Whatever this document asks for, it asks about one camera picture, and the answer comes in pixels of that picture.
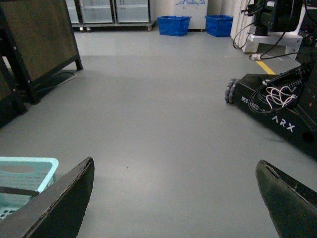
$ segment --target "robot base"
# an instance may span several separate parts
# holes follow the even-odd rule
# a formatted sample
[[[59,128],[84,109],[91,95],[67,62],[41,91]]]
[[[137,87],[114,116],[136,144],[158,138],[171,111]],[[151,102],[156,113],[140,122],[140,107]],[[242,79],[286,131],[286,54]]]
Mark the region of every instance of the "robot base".
[[[247,74],[240,80],[232,80],[226,91],[226,101],[235,104],[239,109],[252,116],[267,128],[283,137],[306,154],[317,158],[317,133],[315,124],[305,113],[300,104],[293,108],[283,108],[271,114],[255,113],[249,108],[251,95],[263,84],[266,79],[272,79],[276,75]],[[255,107],[264,108],[265,105],[257,101]]]

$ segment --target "white freezer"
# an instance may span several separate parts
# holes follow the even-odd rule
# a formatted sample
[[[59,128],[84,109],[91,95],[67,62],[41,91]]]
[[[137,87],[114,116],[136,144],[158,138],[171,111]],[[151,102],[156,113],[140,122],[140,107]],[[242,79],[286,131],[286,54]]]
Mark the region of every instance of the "white freezer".
[[[205,29],[208,0],[173,0],[173,15],[191,16],[189,29]]]

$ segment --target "black equipment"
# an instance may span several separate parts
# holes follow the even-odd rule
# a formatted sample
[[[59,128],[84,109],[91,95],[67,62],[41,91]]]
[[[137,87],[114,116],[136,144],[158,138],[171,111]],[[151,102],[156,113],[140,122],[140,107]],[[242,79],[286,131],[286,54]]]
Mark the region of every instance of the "black equipment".
[[[255,0],[248,5],[248,16],[255,16],[255,35],[268,32],[295,31],[301,15],[303,0]]]
[[[0,222],[1,238],[76,238],[90,200],[94,177],[94,160],[88,157],[3,219]],[[30,195],[30,191],[24,189],[6,188],[6,192]]]
[[[232,79],[225,100],[317,158],[316,61],[280,75],[247,74]]]

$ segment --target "epoxy floor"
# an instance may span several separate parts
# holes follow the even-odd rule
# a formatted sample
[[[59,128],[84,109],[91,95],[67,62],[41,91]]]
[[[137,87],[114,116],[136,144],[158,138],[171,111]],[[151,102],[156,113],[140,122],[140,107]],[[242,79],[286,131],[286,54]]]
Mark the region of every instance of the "epoxy floor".
[[[277,238],[260,159],[317,191],[316,161],[225,103],[231,78],[265,73],[230,37],[75,35],[84,70],[0,129],[0,153],[57,158],[59,176],[94,158],[79,238]]]

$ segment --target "glass door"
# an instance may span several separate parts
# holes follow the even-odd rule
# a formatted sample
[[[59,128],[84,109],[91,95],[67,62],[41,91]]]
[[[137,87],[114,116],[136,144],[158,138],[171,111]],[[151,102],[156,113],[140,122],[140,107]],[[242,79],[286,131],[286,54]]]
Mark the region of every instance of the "glass door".
[[[72,24],[78,24],[78,16],[77,16],[77,11],[75,7],[75,1],[74,0],[66,0],[67,4],[67,9],[70,17],[70,21]]]
[[[80,0],[84,23],[112,23],[110,0]]]
[[[119,23],[149,22],[148,0],[116,0]]]

